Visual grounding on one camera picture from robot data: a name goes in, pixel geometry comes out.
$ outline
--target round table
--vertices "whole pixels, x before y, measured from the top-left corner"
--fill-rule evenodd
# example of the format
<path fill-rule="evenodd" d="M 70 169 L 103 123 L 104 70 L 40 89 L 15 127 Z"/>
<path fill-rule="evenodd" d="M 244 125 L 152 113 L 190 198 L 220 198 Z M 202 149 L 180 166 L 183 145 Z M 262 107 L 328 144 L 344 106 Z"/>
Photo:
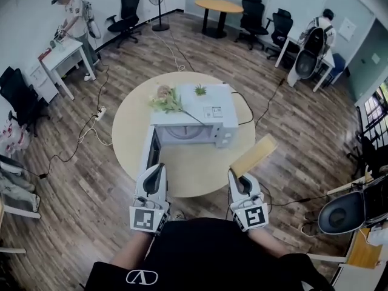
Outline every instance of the round table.
<path fill-rule="evenodd" d="M 172 72 L 156 76 L 137 86 L 123 100 L 113 122 L 113 149 L 121 167 L 136 180 L 139 176 L 142 149 L 150 125 L 150 96 L 157 87 L 179 84 L 220 84 L 209 75 L 195 72 Z M 239 122 L 252 118 L 239 94 L 233 94 Z M 165 145 L 160 162 L 167 168 L 169 196 L 194 197 L 214 192 L 228 184 L 229 166 L 255 144 L 254 122 L 239 126 L 236 138 L 226 149 L 214 144 Z"/>
<path fill-rule="evenodd" d="M 239 5 L 225 0 L 196 0 L 195 4 L 205 9 L 202 33 L 216 39 L 226 36 L 226 32 L 224 31 L 226 13 L 238 14 L 244 11 L 244 9 Z M 209 10 L 221 12 L 219 14 L 217 28 L 207 27 L 207 17 L 209 15 Z"/>

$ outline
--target extension cord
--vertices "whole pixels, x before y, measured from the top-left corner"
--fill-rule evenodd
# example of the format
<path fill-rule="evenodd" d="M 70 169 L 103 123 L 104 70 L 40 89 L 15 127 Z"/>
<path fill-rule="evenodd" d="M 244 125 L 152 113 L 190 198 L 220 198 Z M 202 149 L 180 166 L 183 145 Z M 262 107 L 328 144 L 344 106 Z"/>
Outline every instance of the extension cord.
<path fill-rule="evenodd" d="M 97 117 L 96 117 L 96 121 L 99 121 L 100 119 L 102 119 L 102 117 L 104 116 L 105 112 L 107 111 L 107 109 L 102 106 L 99 110 L 98 110 L 98 114 L 97 114 Z"/>

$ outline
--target succulent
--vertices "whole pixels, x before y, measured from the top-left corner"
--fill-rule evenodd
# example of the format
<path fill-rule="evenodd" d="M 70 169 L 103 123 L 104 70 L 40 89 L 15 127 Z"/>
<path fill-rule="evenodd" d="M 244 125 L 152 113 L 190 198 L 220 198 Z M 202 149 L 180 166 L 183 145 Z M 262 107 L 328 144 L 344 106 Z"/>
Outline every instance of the succulent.
<path fill-rule="evenodd" d="M 206 87 L 203 87 L 200 84 L 198 84 L 195 87 L 195 93 L 196 93 L 197 96 L 204 96 L 204 95 L 206 95 Z"/>

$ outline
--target desk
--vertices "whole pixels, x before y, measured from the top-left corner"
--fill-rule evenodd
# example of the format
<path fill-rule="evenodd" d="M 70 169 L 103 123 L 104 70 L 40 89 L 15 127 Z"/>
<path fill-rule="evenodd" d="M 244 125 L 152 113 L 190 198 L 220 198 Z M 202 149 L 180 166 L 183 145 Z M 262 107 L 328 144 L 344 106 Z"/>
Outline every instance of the desk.
<path fill-rule="evenodd" d="M 150 125 L 150 96 L 160 85 L 220 84 L 209 75 L 173 72 L 159 75 L 137 86 L 121 103 L 112 128 L 113 149 L 121 167 L 136 180 Z M 239 94 L 233 94 L 239 122 L 251 119 L 251 113 Z M 254 122 L 239 126 L 231 146 L 216 149 L 214 144 L 166 145 L 160 161 L 167 167 L 169 196 L 194 197 L 214 192 L 228 184 L 227 172 L 232 162 L 255 144 Z"/>
<path fill-rule="evenodd" d="M 7 205 L 4 205 L 2 197 L 0 195 L 0 229 L 1 229 L 1 223 L 2 219 L 4 217 L 4 212 L 13 213 L 14 215 L 20 215 L 20 216 L 27 216 L 29 218 L 35 218 L 40 219 L 41 215 L 35 212 L 29 212 L 21 209 L 17 209 L 14 207 L 9 207 Z M 0 253 L 25 253 L 25 249 L 15 249 L 15 248 L 4 248 L 0 247 Z"/>
<path fill-rule="evenodd" d="M 293 42 L 294 44 L 298 44 L 298 41 L 299 41 L 299 37 L 301 35 L 301 33 L 303 32 L 303 30 L 293 26 L 289 32 L 289 34 L 287 35 L 287 40 L 286 40 L 286 43 L 284 44 L 284 47 L 282 48 L 281 50 L 281 53 L 279 55 L 279 58 L 275 64 L 275 67 L 279 67 L 279 64 L 280 64 L 280 61 L 284 55 L 284 53 L 286 52 L 286 48 L 289 44 L 289 42 Z M 327 71 L 325 72 L 325 74 L 321 77 L 321 79 L 319 80 L 319 82 L 317 83 L 317 85 L 314 87 L 313 89 L 313 92 L 316 92 L 319 87 L 322 85 L 323 81 L 327 78 L 327 76 L 329 75 L 329 73 L 332 71 L 332 69 L 335 67 L 335 64 L 334 64 L 334 60 L 333 60 L 333 54 L 332 54 L 332 51 L 331 49 L 329 49 L 326 53 L 326 55 L 323 57 L 322 59 L 322 62 L 327 65 L 329 68 L 327 69 Z"/>
<path fill-rule="evenodd" d="M 56 71 L 56 68 L 77 51 L 79 51 L 79 53 L 81 54 L 82 60 L 84 61 L 84 64 L 89 74 L 92 76 L 92 79 L 95 80 L 96 76 L 93 73 L 93 70 L 89 65 L 89 62 L 87 61 L 84 50 L 82 49 L 82 43 L 72 38 L 65 38 L 62 42 L 62 46 L 57 44 L 56 47 L 50 52 L 50 54 L 48 54 L 42 60 L 44 67 L 48 71 L 53 73 L 58 85 L 63 87 L 65 92 L 72 100 L 74 100 L 74 96 L 71 93 L 71 91 L 67 88 L 65 82 L 61 79 L 59 73 Z"/>
<path fill-rule="evenodd" d="M 238 14 L 244 11 L 244 9 L 239 5 L 225 0 L 196 0 L 195 4 L 205 9 L 202 33 L 216 39 L 226 37 L 226 32 L 224 31 L 226 13 Z M 221 12 L 219 15 L 217 29 L 212 27 L 207 28 L 207 16 L 209 15 L 209 10 Z"/>

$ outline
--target black table leg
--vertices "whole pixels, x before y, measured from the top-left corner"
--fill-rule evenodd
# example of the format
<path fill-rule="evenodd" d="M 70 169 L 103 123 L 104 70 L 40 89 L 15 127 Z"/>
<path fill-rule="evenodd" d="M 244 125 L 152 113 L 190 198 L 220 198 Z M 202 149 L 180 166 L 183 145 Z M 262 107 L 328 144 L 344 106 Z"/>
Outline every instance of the black table leg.
<path fill-rule="evenodd" d="M 226 13 L 221 12 L 221 14 L 219 15 L 219 21 L 218 21 L 218 27 L 217 27 L 217 38 L 223 38 L 226 36 L 226 32 L 224 32 L 225 19 L 226 19 Z"/>
<path fill-rule="evenodd" d="M 206 34 L 206 26 L 207 26 L 207 16 L 209 15 L 209 9 L 205 9 L 205 17 L 204 17 L 204 25 L 202 26 L 202 33 Z"/>

